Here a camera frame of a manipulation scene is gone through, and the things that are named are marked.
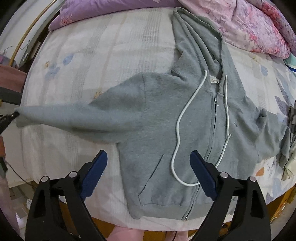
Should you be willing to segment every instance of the bed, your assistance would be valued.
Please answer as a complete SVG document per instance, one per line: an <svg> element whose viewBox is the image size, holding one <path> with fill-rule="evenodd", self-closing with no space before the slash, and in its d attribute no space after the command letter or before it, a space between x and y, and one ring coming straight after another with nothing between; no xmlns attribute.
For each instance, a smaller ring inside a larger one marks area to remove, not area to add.
<svg viewBox="0 0 296 241"><path fill-rule="evenodd" d="M98 16L50 32L28 73L21 105L90 102L139 72L169 72L179 58L172 31L172 8L147 8ZM283 60L228 45L247 96L258 106L287 121L286 105L294 104L296 76ZM86 199L92 217L135 229L171 231L198 228L203 218L186 222L129 215L115 144L93 143L54 127L28 126L21 131L23 162L30 176L60 178L79 170L99 150L108 165ZM277 158L254 169L266 203L284 194L296 177L282 180Z"/></svg>

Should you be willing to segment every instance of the blue gripper pad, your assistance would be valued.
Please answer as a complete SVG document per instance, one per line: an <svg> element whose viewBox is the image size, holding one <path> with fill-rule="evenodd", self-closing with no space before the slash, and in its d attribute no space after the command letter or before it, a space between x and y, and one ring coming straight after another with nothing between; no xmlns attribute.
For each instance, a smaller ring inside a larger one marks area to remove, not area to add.
<svg viewBox="0 0 296 241"><path fill-rule="evenodd" d="M85 201L87 197L90 197L100 180L100 177L103 174L107 166L107 153L102 151L99 156L96 157L92 167L89 169L85 178L82 181L82 191L80 197Z"/></svg>
<svg viewBox="0 0 296 241"><path fill-rule="evenodd" d="M202 186L202 189L205 192L205 195L207 197L212 198L214 201L216 197L218 196L216 191L216 182L212 176L212 174L209 172L207 166L212 165L214 169L215 166L211 163L206 163L204 159L201 157L201 155L198 153L198 151L193 151L190 154L190 165L193 169L198 181L200 182L200 185Z"/></svg>

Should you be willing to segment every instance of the hoodie pocket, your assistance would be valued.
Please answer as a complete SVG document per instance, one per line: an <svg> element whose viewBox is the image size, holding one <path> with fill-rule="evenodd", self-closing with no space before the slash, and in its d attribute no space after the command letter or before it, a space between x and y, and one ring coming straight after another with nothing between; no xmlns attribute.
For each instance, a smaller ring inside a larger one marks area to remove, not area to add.
<svg viewBox="0 0 296 241"><path fill-rule="evenodd" d="M191 199L194 187L182 186L173 176L170 162L173 155L163 154L144 189L138 195L140 204L189 205L184 196Z"/></svg>

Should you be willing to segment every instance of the pink floral blanket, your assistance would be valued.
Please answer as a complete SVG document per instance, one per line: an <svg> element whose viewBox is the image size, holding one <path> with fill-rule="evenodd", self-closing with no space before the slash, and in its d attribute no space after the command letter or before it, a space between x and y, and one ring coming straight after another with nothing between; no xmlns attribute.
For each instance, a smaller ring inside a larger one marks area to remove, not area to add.
<svg viewBox="0 0 296 241"><path fill-rule="evenodd" d="M296 54L296 36L281 12L264 0L179 0L211 19L225 41L238 48L280 58Z"/></svg>

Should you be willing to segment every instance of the zip-up hoodie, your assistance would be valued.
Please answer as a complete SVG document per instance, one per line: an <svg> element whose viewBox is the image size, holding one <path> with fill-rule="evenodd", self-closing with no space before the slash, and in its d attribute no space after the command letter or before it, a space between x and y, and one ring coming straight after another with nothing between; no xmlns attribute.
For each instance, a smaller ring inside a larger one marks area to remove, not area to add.
<svg viewBox="0 0 296 241"><path fill-rule="evenodd" d="M46 124L116 142L128 209L136 219L207 214L212 202L202 188L179 182L198 182L189 164L193 150L240 179L262 159L281 152L284 167L289 156L288 127L246 96L213 23L183 8L174 10L172 22L181 56L171 74L137 74L89 104L16 109L19 126Z"/></svg>

